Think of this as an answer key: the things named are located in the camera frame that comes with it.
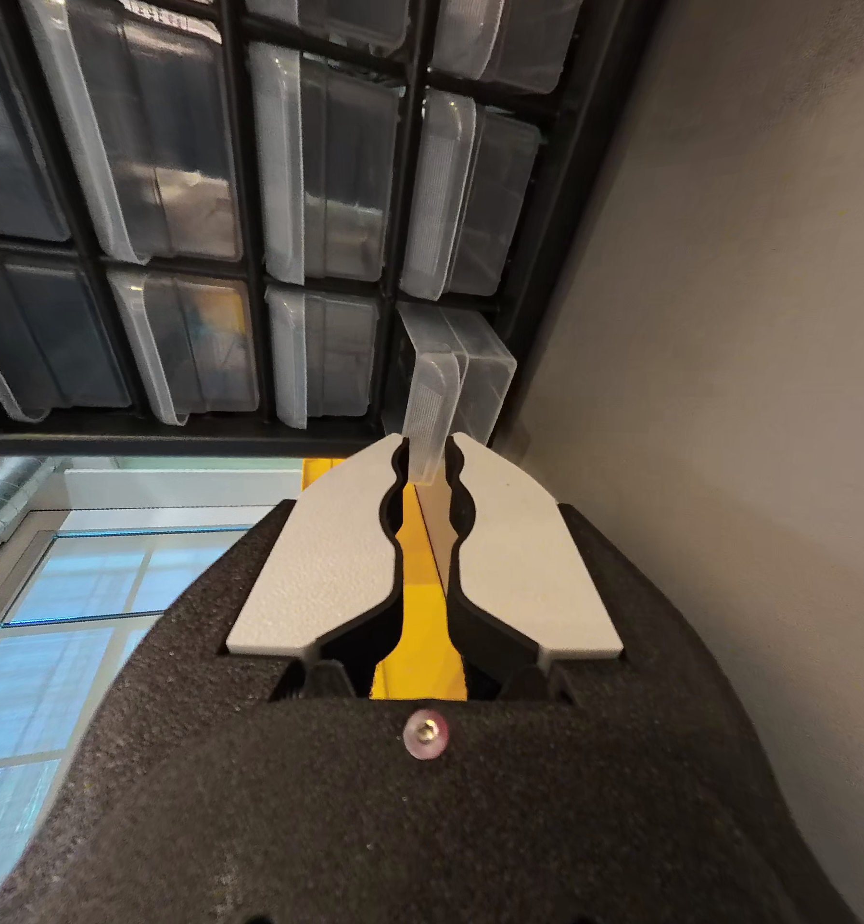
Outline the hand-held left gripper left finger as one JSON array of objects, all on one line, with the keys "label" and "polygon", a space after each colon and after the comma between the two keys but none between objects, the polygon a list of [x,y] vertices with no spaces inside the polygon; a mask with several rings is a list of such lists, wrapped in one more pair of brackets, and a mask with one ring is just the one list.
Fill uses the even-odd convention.
[{"label": "hand-held left gripper left finger", "polygon": [[370,620],[402,618],[407,468],[408,440],[393,433],[303,490],[230,630],[230,654],[314,661]]}]

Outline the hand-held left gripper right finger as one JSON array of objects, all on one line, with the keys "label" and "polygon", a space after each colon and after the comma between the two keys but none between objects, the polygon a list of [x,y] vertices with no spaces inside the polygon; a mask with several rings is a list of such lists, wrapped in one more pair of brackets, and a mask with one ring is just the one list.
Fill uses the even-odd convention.
[{"label": "hand-held left gripper right finger", "polygon": [[507,459],[455,433],[448,629],[467,663],[615,659],[623,642],[559,503]]}]

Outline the yellow plastic bin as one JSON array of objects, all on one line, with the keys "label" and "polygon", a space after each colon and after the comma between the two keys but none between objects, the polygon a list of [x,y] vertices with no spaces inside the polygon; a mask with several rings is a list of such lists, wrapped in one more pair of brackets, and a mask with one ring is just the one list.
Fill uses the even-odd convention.
[{"label": "yellow plastic bin", "polygon": [[[303,568],[295,578],[297,590],[292,602],[295,615],[304,618],[304,629],[315,634],[312,643],[303,630],[293,630],[292,650],[315,660],[310,650],[336,625],[384,602],[390,588],[381,577],[381,567],[369,557],[380,552],[382,564],[392,563],[392,550],[381,550],[378,528],[356,529],[357,538],[368,538],[368,552],[349,549],[345,538],[330,536],[328,526],[316,525],[317,513],[329,513],[331,501],[343,499],[342,488],[310,486],[341,459],[306,459],[303,463],[302,493],[298,507],[284,533],[300,539],[292,555]],[[426,523],[416,489],[403,490],[403,523],[396,538],[403,551],[403,632],[392,651],[376,670],[370,695],[374,699],[465,699],[463,668],[448,632],[446,592],[438,574]]]}]

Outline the clear plastic drawer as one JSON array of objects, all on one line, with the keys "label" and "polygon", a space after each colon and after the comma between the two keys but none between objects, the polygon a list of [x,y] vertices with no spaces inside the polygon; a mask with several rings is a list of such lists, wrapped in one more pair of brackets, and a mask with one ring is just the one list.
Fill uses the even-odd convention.
[{"label": "clear plastic drawer", "polygon": [[517,361],[478,311],[397,306],[402,328],[389,379],[385,426],[409,441],[408,479],[432,484],[449,435],[487,445]]}]

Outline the glass partition wall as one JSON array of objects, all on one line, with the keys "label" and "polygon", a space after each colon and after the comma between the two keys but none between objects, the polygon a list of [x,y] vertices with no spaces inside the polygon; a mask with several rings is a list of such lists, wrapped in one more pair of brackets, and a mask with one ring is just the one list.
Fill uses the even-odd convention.
[{"label": "glass partition wall", "polygon": [[0,885],[161,613],[301,487],[298,459],[78,458],[0,541]]}]

